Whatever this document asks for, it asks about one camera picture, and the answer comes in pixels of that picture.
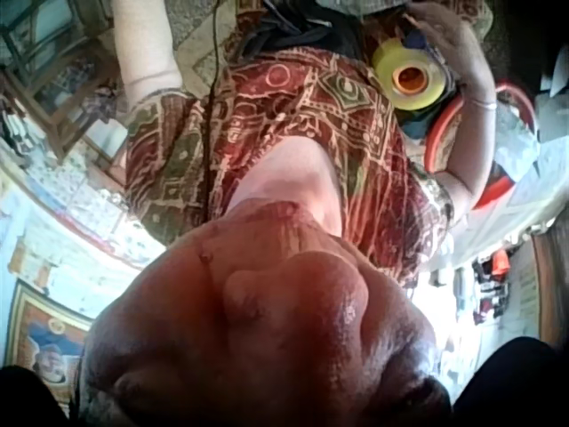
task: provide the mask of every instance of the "picture frame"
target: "picture frame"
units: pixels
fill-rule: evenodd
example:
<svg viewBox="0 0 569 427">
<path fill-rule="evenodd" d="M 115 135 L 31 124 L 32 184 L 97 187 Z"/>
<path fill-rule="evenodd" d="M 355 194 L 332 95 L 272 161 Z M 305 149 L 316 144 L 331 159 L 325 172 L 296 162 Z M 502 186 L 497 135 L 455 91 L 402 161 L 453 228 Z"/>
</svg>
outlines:
<svg viewBox="0 0 569 427">
<path fill-rule="evenodd" d="M 5 364 L 34 371 L 68 414 L 91 324 L 92 319 L 49 300 L 18 279 L 8 325 Z"/>
</svg>

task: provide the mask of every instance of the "patterned dress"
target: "patterned dress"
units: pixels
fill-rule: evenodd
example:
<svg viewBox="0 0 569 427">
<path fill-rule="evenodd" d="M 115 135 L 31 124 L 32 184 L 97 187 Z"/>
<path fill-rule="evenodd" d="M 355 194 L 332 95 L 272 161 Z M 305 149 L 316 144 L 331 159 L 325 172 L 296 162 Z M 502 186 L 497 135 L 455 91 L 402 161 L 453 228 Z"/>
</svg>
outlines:
<svg viewBox="0 0 569 427">
<path fill-rule="evenodd" d="M 226 211 L 239 182 L 288 136 L 322 145 L 338 176 L 342 237 L 400 282 L 437 250 L 453 207 L 405 155 L 393 107 L 364 63 L 313 48 L 230 65 L 216 87 L 204 189 L 204 105 L 180 89 L 137 105 L 129 126 L 127 200 L 164 244 Z"/>
</svg>

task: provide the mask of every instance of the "woman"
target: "woman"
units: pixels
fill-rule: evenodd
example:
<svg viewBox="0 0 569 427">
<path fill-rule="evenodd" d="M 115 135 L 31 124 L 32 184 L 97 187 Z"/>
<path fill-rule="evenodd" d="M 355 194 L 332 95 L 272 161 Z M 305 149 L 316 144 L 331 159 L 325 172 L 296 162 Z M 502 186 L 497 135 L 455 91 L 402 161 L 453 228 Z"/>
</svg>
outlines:
<svg viewBox="0 0 569 427">
<path fill-rule="evenodd" d="M 81 419 L 400 425 L 447 414 L 432 327 L 398 284 L 481 194 L 492 74 L 454 13 L 409 5 L 466 99 L 447 170 L 427 175 L 405 157 L 358 25 L 305 4 L 265 17 L 199 101 L 181 90 L 163 0 L 114 1 L 132 106 L 127 197 L 171 245 L 95 322 Z"/>
</svg>

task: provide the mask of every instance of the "yellow tape roll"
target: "yellow tape roll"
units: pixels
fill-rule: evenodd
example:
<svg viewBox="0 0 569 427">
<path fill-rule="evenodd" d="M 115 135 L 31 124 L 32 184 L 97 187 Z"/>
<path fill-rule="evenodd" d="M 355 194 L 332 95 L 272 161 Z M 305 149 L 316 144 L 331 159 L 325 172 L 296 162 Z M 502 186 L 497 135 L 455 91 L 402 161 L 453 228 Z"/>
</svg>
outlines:
<svg viewBox="0 0 569 427">
<path fill-rule="evenodd" d="M 424 109 L 445 90 L 445 72 L 426 52 L 390 38 L 372 58 L 381 87 L 396 109 Z"/>
</svg>

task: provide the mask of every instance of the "wire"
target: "wire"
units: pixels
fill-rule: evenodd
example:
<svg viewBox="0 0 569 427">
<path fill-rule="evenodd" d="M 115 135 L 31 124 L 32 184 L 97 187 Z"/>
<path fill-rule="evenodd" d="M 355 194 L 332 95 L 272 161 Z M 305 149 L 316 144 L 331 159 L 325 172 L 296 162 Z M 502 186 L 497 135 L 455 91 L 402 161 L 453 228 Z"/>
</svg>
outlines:
<svg viewBox="0 0 569 427">
<path fill-rule="evenodd" d="M 212 37 L 213 37 L 213 52 L 215 54 L 215 74 L 213 76 L 212 86 L 208 96 L 207 106 L 205 108 L 205 129 L 204 129 L 204 185 L 205 185 L 205 201 L 204 210 L 202 212 L 202 222 L 206 223 L 210 220 L 210 196 L 212 191 L 212 178 L 211 178 L 211 147 L 212 143 L 212 116 L 213 116 L 213 103 L 215 101 L 215 85 L 220 73 L 220 47 L 217 43 L 217 11 L 220 8 L 221 0 L 216 0 L 213 7 L 212 16 Z"/>
</svg>

